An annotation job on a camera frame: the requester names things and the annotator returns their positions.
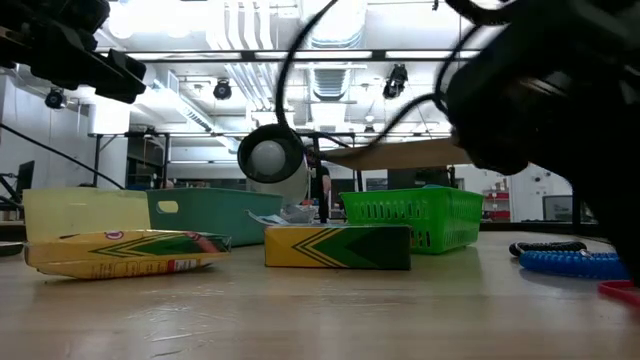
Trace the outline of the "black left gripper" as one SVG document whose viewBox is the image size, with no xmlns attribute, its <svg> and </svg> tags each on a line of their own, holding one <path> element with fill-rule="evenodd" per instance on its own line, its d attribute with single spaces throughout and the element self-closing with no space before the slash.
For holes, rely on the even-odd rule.
<svg viewBox="0 0 640 360">
<path fill-rule="evenodd" d="M 114 49 L 96 52 L 94 34 L 109 15 L 107 0 L 0 0 L 0 66 L 24 64 L 59 87 L 88 85 L 133 104 L 145 92 L 147 68 Z"/>
</svg>

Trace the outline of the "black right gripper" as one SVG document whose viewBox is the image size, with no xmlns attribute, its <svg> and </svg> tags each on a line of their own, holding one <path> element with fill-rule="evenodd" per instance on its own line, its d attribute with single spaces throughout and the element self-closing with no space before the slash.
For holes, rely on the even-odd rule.
<svg viewBox="0 0 640 360">
<path fill-rule="evenodd" d="M 640 125 L 640 0 L 445 1 L 501 28 L 446 87 L 457 146 L 480 168 L 536 164 L 603 199 L 595 171 L 631 153 Z"/>
</svg>

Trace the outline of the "teal plastic bin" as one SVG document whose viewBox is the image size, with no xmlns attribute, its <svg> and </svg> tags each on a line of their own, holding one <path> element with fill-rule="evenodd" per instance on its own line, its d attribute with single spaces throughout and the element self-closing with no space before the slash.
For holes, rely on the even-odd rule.
<svg viewBox="0 0 640 360">
<path fill-rule="evenodd" d="M 153 229 L 226 235 L 233 247 L 264 243 L 263 225 L 247 212 L 278 215 L 283 205 L 279 195 L 217 188 L 148 190 L 147 199 Z"/>
</svg>

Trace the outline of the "yellow glue tube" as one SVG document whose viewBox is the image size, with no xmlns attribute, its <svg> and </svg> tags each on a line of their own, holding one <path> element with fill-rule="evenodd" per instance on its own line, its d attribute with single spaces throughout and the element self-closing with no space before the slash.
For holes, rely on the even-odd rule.
<svg viewBox="0 0 640 360">
<path fill-rule="evenodd" d="M 230 252 L 227 235 L 129 230 L 31 242 L 25 249 L 25 262 L 46 275 L 101 280 L 191 271 L 226 258 Z"/>
</svg>

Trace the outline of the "blue green card pack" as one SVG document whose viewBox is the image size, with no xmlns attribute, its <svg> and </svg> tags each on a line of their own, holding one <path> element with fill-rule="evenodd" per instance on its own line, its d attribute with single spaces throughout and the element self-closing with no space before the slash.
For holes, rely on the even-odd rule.
<svg viewBox="0 0 640 360">
<path fill-rule="evenodd" d="M 287 205 L 280 214 L 256 215 L 249 210 L 245 213 L 263 225 L 306 225 L 314 221 L 317 211 L 318 209 L 314 206 Z"/>
</svg>

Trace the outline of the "yellow green crayon box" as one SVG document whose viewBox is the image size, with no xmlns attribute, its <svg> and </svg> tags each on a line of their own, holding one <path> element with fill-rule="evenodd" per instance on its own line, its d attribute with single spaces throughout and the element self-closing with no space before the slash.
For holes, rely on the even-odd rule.
<svg viewBox="0 0 640 360">
<path fill-rule="evenodd" d="M 265 265 L 287 268 L 411 268 L 411 228 L 396 225 L 269 226 Z"/>
</svg>

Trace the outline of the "grey background monitor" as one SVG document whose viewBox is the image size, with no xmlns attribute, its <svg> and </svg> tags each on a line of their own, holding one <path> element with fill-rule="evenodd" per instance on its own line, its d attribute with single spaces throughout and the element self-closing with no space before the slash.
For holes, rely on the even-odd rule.
<svg viewBox="0 0 640 360">
<path fill-rule="evenodd" d="M 547 195 L 542 197 L 543 220 L 571 222 L 573 218 L 572 195 Z"/>
</svg>

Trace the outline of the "black-legged background table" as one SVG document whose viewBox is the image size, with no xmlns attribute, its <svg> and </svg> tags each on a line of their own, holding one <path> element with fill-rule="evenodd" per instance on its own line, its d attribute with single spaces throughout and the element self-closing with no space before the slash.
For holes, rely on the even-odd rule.
<svg viewBox="0 0 640 360">
<path fill-rule="evenodd" d="M 153 132 L 90 134 L 91 166 L 129 190 L 157 189 L 166 178 L 169 138 Z"/>
</svg>

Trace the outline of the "white cabinet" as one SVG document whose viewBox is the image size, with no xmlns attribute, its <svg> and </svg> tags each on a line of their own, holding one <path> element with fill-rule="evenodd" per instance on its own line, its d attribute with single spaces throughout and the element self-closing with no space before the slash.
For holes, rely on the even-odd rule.
<svg viewBox="0 0 640 360">
<path fill-rule="evenodd" d="M 512 222 L 543 220 L 544 196 L 572 194 L 566 179 L 533 164 L 509 177 L 509 189 Z"/>
</svg>

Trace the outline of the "red background shelf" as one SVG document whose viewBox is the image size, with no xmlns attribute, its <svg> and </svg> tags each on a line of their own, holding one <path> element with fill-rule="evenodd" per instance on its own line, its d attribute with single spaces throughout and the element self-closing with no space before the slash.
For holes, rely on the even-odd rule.
<svg viewBox="0 0 640 360">
<path fill-rule="evenodd" d="M 510 222 L 510 194 L 508 190 L 483 191 L 482 219 L 484 222 Z"/>
</svg>

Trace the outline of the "yellow translucent plastic bin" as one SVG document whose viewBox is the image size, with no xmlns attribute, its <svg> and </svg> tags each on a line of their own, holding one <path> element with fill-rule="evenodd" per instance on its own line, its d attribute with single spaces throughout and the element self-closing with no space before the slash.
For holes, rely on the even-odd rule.
<svg viewBox="0 0 640 360">
<path fill-rule="evenodd" d="M 147 195 L 142 191 L 90 187 L 32 189 L 24 192 L 27 240 L 126 230 L 150 230 Z"/>
</svg>

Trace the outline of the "wooden shelf riser black legs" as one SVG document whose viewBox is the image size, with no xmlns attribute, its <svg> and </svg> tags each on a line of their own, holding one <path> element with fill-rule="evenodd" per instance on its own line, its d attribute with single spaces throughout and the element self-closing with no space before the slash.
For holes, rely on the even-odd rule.
<svg viewBox="0 0 640 360">
<path fill-rule="evenodd" d="M 386 172 L 387 188 L 447 186 L 482 196 L 504 177 L 474 166 L 455 135 L 447 138 L 325 150 L 323 159 L 361 172 Z"/>
</svg>

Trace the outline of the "white cylindrical lamp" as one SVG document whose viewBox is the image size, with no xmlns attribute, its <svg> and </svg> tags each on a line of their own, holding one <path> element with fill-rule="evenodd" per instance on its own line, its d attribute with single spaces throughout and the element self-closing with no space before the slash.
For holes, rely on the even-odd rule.
<svg viewBox="0 0 640 360">
<path fill-rule="evenodd" d="M 238 165 L 252 192 L 279 195 L 284 206 L 299 205 L 309 190 L 310 171 L 304 146 L 278 124 L 257 128 L 237 151 Z"/>
</svg>

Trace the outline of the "green plastic mesh basket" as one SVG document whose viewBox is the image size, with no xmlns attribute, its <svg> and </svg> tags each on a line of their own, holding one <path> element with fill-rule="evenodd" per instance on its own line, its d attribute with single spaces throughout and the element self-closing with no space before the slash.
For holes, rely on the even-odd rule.
<svg viewBox="0 0 640 360">
<path fill-rule="evenodd" d="M 442 186 L 343 193 L 353 225 L 396 224 L 412 228 L 411 250 L 442 254 L 475 243 L 482 195 Z"/>
</svg>

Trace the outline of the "black aluminium table frame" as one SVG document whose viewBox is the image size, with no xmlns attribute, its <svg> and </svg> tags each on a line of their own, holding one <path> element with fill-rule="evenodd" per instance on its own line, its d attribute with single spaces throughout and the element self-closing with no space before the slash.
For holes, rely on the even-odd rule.
<svg viewBox="0 0 640 360">
<path fill-rule="evenodd" d="M 533 232 L 606 238 L 601 227 L 592 223 L 580 223 L 574 226 L 570 222 L 484 222 L 480 224 L 479 230 L 484 232 Z M 0 222 L 0 241 L 23 242 L 25 240 L 26 230 L 23 223 Z"/>
</svg>

